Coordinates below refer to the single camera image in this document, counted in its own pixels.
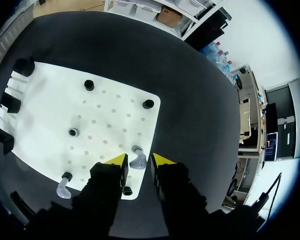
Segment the black table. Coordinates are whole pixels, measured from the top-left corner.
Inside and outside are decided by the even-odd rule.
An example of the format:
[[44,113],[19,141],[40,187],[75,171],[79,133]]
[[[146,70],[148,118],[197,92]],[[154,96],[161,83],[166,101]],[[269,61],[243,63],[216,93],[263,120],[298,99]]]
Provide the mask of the black table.
[[[0,66],[0,99],[16,59],[30,56],[158,95],[161,107],[151,151],[185,163],[192,182],[207,197],[207,210],[220,208],[237,162],[239,104],[235,88],[204,56],[176,37],[126,17],[55,13],[34,19],[11,46]],[[3,156],[0,143],[0,199],[12,213],[26,221],[10,200],[13,191],[34,211],[48,209],[51,201],[70,207],[56,187],[13,153]],[[110,235],[167,234],[148,165],[139,197],[119,203]]]

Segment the white storage box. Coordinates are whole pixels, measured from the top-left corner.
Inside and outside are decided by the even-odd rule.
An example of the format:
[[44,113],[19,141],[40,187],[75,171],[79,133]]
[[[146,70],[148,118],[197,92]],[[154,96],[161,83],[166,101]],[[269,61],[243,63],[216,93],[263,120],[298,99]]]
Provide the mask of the white storage box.
[[136,4],[135,17],[147,22],[151,22],[157,14],[161,13],[162,5],[151,0],[140,0]]
[[129,15],[137,0],[113,0],[113,12]]
[[202,10],[207,9],[207,6],[210,5],[208,0],[174,0],[174,3],[178,8],[192,16],[195,16]]

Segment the gray plastic part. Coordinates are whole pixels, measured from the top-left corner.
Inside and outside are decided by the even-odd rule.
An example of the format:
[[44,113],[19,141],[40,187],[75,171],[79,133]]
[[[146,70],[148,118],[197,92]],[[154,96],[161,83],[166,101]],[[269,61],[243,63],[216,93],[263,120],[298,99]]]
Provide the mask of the gray plastic part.
[[67,177],[63,177],[58,187],[56,188],[56,194],[62,199],[70,199],[71,192],[66,189],[66,185],[69,182]]
[[132,169],[145,169],[147,166],[147,157],[144,154],[144,150],[139,147],[139,146],[133,146],[132,147],[132,152],[134,152],[135,154],[137,154],[137,157],[135,160],[131,161],[129,166]]

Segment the white pegboard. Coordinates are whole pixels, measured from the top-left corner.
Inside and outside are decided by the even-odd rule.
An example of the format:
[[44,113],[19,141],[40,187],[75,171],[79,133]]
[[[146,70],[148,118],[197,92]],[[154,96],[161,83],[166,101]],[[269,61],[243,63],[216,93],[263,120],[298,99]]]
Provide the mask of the white pegboard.
[[[94,82],[87,91],[86,80]],[[0,110],[0,128],[14,136],[12,152],[30,167],[56,181],[73,175],[67,187],[82,190],[97,162],[122,153],[128,161],[138,145],[149,156],[160,108],[160,98],[149,92],[70,68],[36,62],[31,76],[12,72],[5,92],[21,100],[18,114]],[[144,109],[151,99],[154,107]],[[68,130],[76,128],[78,137]],[[126,185],[138,197],[145,169],[132,169]]]

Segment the white shelf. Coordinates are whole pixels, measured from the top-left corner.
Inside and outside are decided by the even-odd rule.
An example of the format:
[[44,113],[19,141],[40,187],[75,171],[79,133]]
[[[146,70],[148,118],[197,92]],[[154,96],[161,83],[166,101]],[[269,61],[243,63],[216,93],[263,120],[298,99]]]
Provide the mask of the white shelf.
[[199,20],[196,19],[194,16],[192,16],[190,13],[187,13],[186,11],[182,10],[181,8],[177,7],[173,0],[154,0],[155,2],[158,2],[160,4],[166,5],[167,7],[176,10],[177,12],[181,13],[183,16],[186,16],[191,21],[198,23]]
[[165,32],[167,32],[169,34],[172,34],[172,35],[174,35],[175,37],[177,37],[179,39],[181,38],[181,33],[180,33],[180,30],[178,29],[178,27],[175,27],[175,28],[168,27],[167,25],[164,25],[164,24],[162,24],[161,22],[158,22],[155,19],[153,21],[149,22],[149,21],[144,21],[142,19],[136,18],[135,17],[135,14],[136,14],[136,10],[135,9],[132,10],[132,12],[130,13],[130,15],[125,15],[125,14],[113,12],[112,8],[110,8],[108,10],[108,13],[120,15],[120,16],[129,18],[129,19],[137,20],[137,21],[145,23],[145,24],[149,24],[151,26],[154,26],[155,28],[161,29],[161,30],[163,30],[163,31],[165,31]]

